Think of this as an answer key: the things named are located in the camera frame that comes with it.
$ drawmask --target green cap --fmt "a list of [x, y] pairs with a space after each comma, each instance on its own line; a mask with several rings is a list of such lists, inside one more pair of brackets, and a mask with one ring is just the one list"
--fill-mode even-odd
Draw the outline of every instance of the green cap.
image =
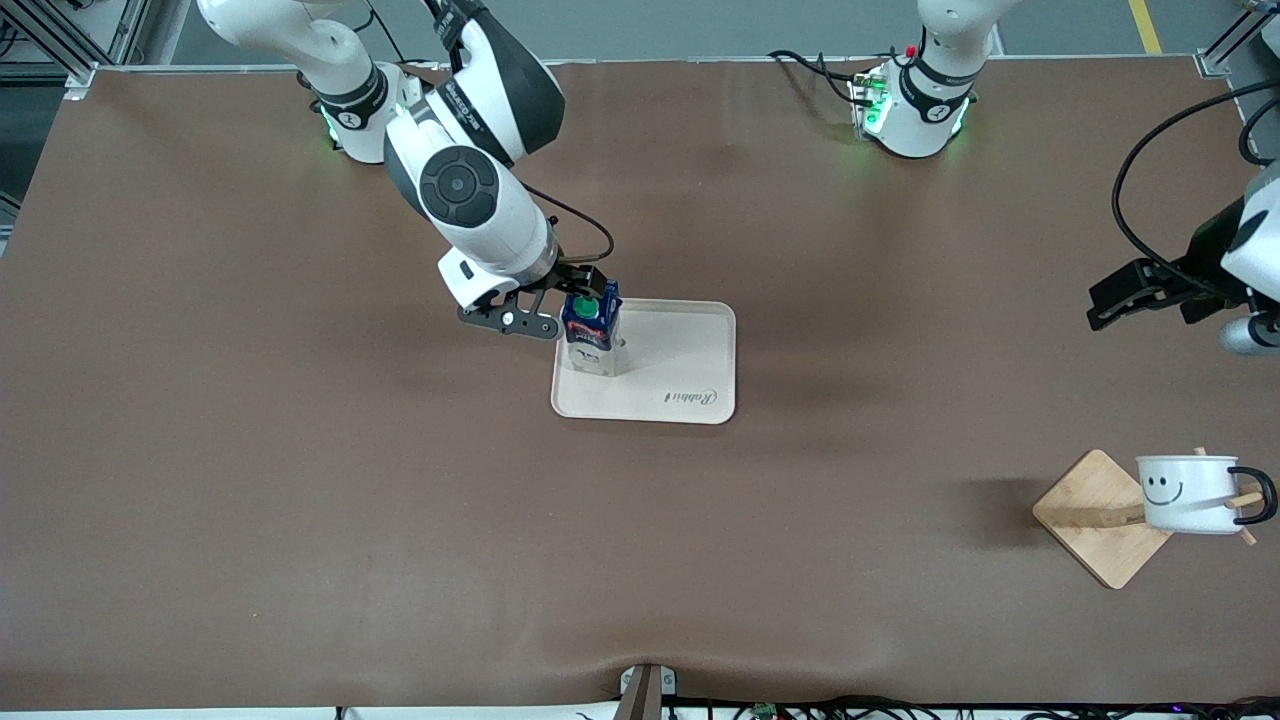
[[573, 314], [579, 318], [594, 318], [600, 314], [600, 304], [590, 297], [573, 299]]

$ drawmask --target white tray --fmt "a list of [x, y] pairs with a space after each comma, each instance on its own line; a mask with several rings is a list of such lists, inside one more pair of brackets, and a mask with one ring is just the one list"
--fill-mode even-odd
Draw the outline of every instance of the white tray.
[[733, 416], [737, 318], [723, 302], [625, 297], [612, 378], [575, 370], [556, 343], [552, 407], [566, 418], [718, 425]]

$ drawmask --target logo on tray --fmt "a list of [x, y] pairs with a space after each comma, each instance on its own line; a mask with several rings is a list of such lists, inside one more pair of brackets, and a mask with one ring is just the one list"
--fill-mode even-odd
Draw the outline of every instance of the logo on tray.
[[719, 393], [714, 389], [703, 392], [668, 392], [662, 401], [669, 405], [714, 405]]

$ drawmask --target mug rim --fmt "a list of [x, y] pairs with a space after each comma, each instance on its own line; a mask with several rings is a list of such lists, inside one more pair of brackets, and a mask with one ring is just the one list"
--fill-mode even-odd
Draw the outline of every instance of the mug rim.
[[1142, 462], [1144, 460], [1146, 461], [1161, 461], [1161, 460], [1203, 460], [1203, 461], [1210, 461], [1210, 460], [1212, 460], [1215, 462], [1222, 462], [1225, 460], [1225, 461], [1229, 461], [1229, 462], [1231, 462], [1234, 465], [1240, 459], [1239, 459], [1239, 456], [1235, 456], [1235, 455], [1139, 455], [1137, 457], [1137, 460], [1138, 460], [1138, 462]]

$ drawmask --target smiley face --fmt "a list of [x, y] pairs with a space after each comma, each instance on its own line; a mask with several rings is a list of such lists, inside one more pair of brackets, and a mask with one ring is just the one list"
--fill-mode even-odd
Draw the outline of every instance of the smiley face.
[[1142, 495], [1147, 498], [1147, 502], [1152, 505], [1172, 505], [1183, 496], [1183, 483], [1178, 483], [1178, 492], [1170, 495], [1172, 486], [1165, 478], [1147, 478], [1147, 484], [1142, 487]]

